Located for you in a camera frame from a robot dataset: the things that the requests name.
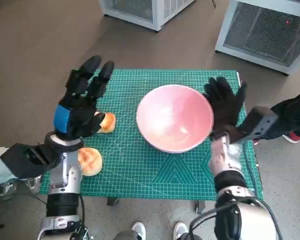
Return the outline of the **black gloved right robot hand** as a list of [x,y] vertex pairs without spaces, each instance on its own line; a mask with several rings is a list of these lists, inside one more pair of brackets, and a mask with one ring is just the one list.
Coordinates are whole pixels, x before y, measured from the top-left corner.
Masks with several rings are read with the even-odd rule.
[[203,93],[213,111],[212,140],[224,135],[231,139],[239,134],[237,122],[246,96],[247,84],[244,82],[234,93],[226,78],[218,76],[209,78]]

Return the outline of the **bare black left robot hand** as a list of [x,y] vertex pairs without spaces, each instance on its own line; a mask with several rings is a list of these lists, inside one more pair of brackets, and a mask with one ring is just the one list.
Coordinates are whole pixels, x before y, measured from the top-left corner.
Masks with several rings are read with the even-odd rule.
[[75,140],[97,133],[106,114],[96,113],[97,100],[103,97],[112,76],[115,63],[107,61],[101,70],[99,55],[92,56],[80,68],[70,72],[65,85],[66,92],[59,101],[54,114],[54,130],[63,140]]

